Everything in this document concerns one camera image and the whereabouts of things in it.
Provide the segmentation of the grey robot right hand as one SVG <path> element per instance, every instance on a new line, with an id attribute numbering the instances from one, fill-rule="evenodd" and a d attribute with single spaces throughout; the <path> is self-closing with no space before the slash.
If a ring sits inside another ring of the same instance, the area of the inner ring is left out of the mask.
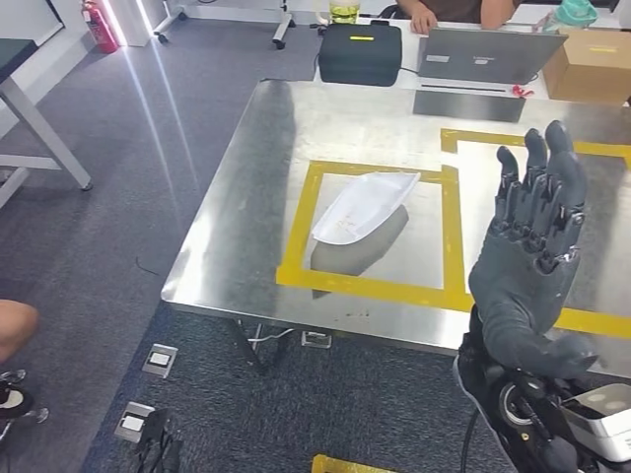
<path id="1" fill-rule="evenodd" d="M 495 211 L 469 276 L 487 351 L 511 369 L 556 378 L 580 376 L 598 354 L 587 337 L 550 339 L 580 263 L 587 181 L 563 123 L 524 137 L 526 170 L 497 149 Z"/>

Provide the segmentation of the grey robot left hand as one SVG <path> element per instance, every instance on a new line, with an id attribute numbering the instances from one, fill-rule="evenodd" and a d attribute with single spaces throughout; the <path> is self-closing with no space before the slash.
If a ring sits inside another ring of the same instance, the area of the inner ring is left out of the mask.
<path id="1" fill-rule="evenodd" d="M 154 468 L 159 473 L 179 473 L 181 466 L 181 450 L 183 442 L 168 434 L 161 444 L 161 449 Z"/>

